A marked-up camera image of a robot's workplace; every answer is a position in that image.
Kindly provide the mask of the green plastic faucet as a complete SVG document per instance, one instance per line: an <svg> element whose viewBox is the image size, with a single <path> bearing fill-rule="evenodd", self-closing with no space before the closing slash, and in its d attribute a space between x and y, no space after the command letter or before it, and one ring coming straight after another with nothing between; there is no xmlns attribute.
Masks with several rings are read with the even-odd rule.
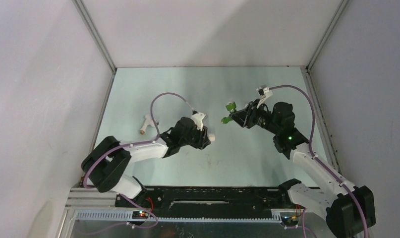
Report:
<svg viewBox="0 0 400 238"><path fill-rule="evenodd" d="M237 112L237 105L236 105L236 103L234 102L234 101L230 101L230 102L228 102L226 105L225 105L225 109L227 110L227 112L228 112L228 116L226 116L226 117L223 117L222 119L221 119L221 123L223 123L223 124L227 124L227 123L229 123L230 121L232 121L233 119L232 119L232 115L234 114L234 113L236 113Z"/></svg>

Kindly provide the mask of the white elbow fitting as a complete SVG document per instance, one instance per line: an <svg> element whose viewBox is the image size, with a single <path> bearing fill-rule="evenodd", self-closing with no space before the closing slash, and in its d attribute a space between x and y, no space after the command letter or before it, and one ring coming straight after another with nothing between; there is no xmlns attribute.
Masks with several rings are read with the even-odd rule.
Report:
<svg viewBox="0 0 400 238"><path fill-rule="evenodd" d="M215 134L214 134L214 133L208 133L208 139L209 139L211 142L214 142L214 141L216 140Z"/></svg>

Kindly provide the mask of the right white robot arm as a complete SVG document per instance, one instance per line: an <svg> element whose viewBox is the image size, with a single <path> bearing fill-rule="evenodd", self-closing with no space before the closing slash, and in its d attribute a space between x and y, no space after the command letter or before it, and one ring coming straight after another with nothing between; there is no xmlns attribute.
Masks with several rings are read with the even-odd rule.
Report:
<svg viewBox="0 0 400 238"><path fill-rule="evenodd" d="M311 210L326 221L337 238L368 234L368 229L376 224L373 192L345 179L310 148L310 140L295 127L291 104L278 102L269 111L265 104L255 100L241 110L230 102L226 109L229 120L241 127L259 126L273 133L276 150L302 168L321 189L315 192L299 180L291 179L281 184L284 190L278 193L283 207L297 204Z"/></svg>

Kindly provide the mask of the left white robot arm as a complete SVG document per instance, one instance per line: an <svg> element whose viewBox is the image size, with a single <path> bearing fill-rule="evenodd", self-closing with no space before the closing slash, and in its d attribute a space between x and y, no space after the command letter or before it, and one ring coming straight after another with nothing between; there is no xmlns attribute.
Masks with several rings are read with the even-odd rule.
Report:
<svg viewBox="0 0 400 238"><path fill-rule="evenodd" d="M215 141L215 135L200 119L182 117L175 126L161 133L157 139L124 144L114 136L104 138L83 160L83 184L92 183L98 192L113 191L127 197L133 206L145 203L146 192L136 178L125 175L127 167L148 159L167 158L178 153L181 147L205 149Z"/></svg>

